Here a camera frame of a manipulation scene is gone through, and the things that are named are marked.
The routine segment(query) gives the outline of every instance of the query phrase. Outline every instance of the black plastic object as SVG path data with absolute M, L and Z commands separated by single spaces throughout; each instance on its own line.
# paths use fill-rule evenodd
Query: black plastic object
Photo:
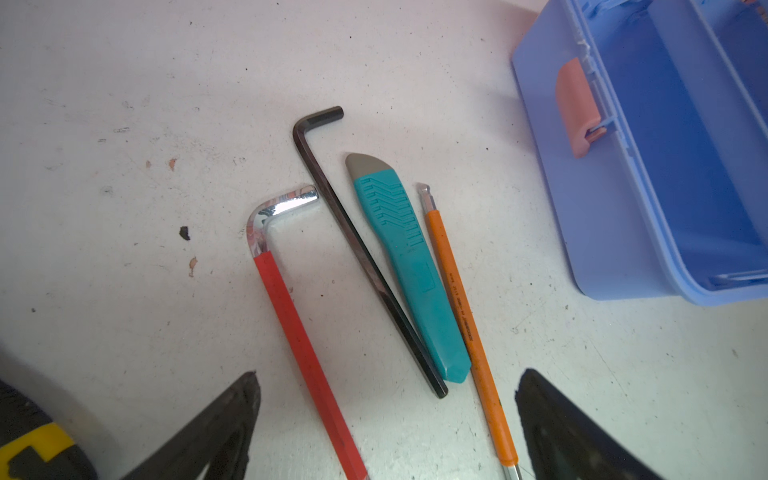
M 0 382 L 0 449 L 53 420 L 33 401 Z M 6 468 L 0 465 L 0 472 Z M 77 445 L 61 450 L 48 462 L 32 445 L 8 459 L 8 476 L 18 480 L 95 480 L 93 465 Z
M 261 404 L 255 372 L 244 373 L 123 480 L 242 480 Z
M 304 160 L 307 170 L 310 171 L 312 178 L 315 179 L 317 190 L 320 192 L 320 195 L 325 198 L 328 207 L 331 209 L 331 213 L 333 213 L 336 222 L 339 224 L 339 227 L 341 227 L 341 231 L 344 233 L 347 243 L 352 247 L 352 252 L 354 252 L 355 257 L 357 257 L 357 261 L 360 262 L 360 266 L 362 266 L 363 271 L 368 276 L 368 280 L 370 280 L 376 293 L 379 294 L 379 298 L 384 302 L 386 309 L 389 311 L 389 315 L 400 330 L 402 338 L 406 341 L 416 362 L 419 364 L 419 367 L 421 367 L 422 372 L 424 372 L 429 385 L 432 386 L 435 394 L 441 399 L 448 395 L 448 387 L 440 376 L 440 372 L 437 370 L 435 362 L 432 361 L 432 357 L 429 356 L 429 352 L 419 338 L 419 334 L 414 330 L 413 325 L 411 325 L 411 322 L 406 316 L 406 312 L 403 311 L 395 294 L 392 292 L 392 289 L 389 288 L 389 284 L 387 284 L 381 270 L 379 270 L 376 262 L 373 261 L 371 253 L 362 242 L 362 238 L 360 238 L 352 220 L 350 220 L 349 215 L 347 215 L 346 210 L 344 210 L 341 200 L 336 196 L 336 192 L 333 191 L 333 187 L 331 187 L 330 182 L 323 173 L 323 169 L 320 168 L 317 159 L 312 154 L 312 150 L 310 150 L 309 144 L 306 142 L 306 132 L 314 128 L 322 127 L 325 124 L 341 120 L 343 117 L 344 110 L 342 110 L 341 107 L 331 107 L 307 115 L 297 121 L 293 126 L 293 143 L 296 144 L 296 149 L 299 151 L 302 160 Z
M 537 480 L 661 480 L 536 370 L 515 401 Z

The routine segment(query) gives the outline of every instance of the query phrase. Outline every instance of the tool handle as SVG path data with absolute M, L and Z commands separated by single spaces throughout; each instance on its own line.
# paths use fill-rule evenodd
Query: tool handle
M 394 170 L 355 180 L 362 209 L 384 244 L 413 319 L 442 378 L 461 383 L 470 361 L 408 195 Z
M 272 306 L 277 313 L 280 325 L 283 326 L 288 344 L 293 357 L 299 364 L 301 375 L 304 377 L 307 388 L 310 390 L 312 400 L 315 402 L 317 412 L 323 420 L 326 432 L 333 443 L 336 455 L 348 480 L 365 480 L 368 478 L 366 467 L 362 463 L 360 453 L 357 451 L 355 441 L 349 428 L 344 422 L 339 405 L 333 396 L 328 380 L 323 373 L 323 368 L 315 355 L 310 338 L 306 334 L 301 323 L 299 313 L 293 305 L 283 276 L 277 268 L 272 252 L 267 251 L 254 258 L 259 269 L 261 280 L 264 282 L 266 292 L 270 295 Z
M 432 244 L 435 247 L 437 257 L 443 269 L 445 289 L 449 292 L 451 307 L 456 315 L 458 328 L 462 331 L 464 342 L 472 359 L 472 378 L 480 396 L 485 421 L 491 429 L 493 445 L 496 447 L 496 455 L 502 465 L 512 467 L 518 464 L 518 453 L 515 443 L 509 432 L 507 418 L 504 415 L 502 401 L 498 397 L 496 384 L 491 375 L 491 367 L 485 357 L 485 350 L 480 342 L 478 327 L 475 325 L 475 317 L 469 309 L 469 300 L 464 291 L 462 279 L 458 275 L 458 267 L 453 257 L 451 244 L 445 234 L 445 226 L 442 223 L 440 212 L 432 210 L 426 214 L 427 225 L 432 233 Z

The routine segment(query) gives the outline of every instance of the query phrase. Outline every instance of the screwdriver tip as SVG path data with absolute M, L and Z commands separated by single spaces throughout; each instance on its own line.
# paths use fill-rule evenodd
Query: screwdriver tip
M 520 467 L 517 465 L 514 467 L 505 467 L 502 465 L 502 469 L 504 470 L 505 480 L 523 480 L 523 475 L 520 473 Z
M 424 208 L 424 213 L 427 214 L 432 210 L 437 210 L 437 207 L 435 206 L 435 199 L 432 198 L 432 194 L 429 193 L 429 185 L 416 183 L 416 189 L 419 191 L 419 197 L 422 199 L 422 207 Z

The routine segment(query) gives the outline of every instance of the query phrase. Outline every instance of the yellow tool handle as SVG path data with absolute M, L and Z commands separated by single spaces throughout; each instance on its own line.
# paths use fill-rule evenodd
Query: yellow tool handle
M 43 462 L 50 462 L 73 445 L 74 440 L 58 424 L 51 422 L 39 426 L 0 447 L 0 480 L 11 480 L 8 464 L 27 447 L 32 447 Z
M 518 464 L 518 453 L 509 432 L 502 401 L 498 397 L 496 384 L 493 382 L 491 367 L 488 366 L 488 359 L 485 358 L 485 351 L 480 342 L 475 318 L 469 309 L 467 294 L 464 291 L 462 279 L 458 275 L 458 267 L 453 258 L 448 236 L 445 234 L 445 226 L 442 224 L 440 212 L 432 210 L 426 214 L 426 219 L 432 233 L 437 256 L 442 265 L 445 288 L 449 291 L 448 297 L 451 300 L 451 307 L 456 315 L 458 328 L 462 331 L 469 358 L 472 360 L 472 378 L 475 380 L 475 387 L 480 395 L 485 420 L 491 429 L 496 455 L 503 466 L 513 467 Z

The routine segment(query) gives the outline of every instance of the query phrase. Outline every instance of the yellow and black tool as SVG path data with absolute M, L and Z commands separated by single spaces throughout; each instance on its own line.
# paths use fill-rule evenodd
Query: yellow and black tool
M 96 480 L 67 432 L 30 399 L 0 382 L 0 480 Z

